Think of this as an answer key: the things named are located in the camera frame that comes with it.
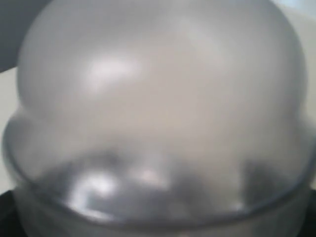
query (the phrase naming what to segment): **frosted plastic lid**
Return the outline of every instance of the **frosted plastic lid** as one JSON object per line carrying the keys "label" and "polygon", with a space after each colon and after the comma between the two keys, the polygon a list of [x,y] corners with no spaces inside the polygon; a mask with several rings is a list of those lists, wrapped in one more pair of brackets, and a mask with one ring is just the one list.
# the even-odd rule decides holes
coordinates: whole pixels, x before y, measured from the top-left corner
{"label": "frosted plastic lid", "polygon": [[5,145],[93,220],[247,213],[306,171],[305,77],[268,0],[55,0],[21,49]]}

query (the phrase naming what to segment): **gray wall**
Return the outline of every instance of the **gray wall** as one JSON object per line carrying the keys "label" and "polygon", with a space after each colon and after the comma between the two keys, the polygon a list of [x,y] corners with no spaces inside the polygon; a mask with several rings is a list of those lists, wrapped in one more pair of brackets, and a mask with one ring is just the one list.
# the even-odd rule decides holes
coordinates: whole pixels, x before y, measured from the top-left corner
{"label": "gray wall", "polygon": [[0,0],[0,72],[16,66],[30,24],[51,0]]}

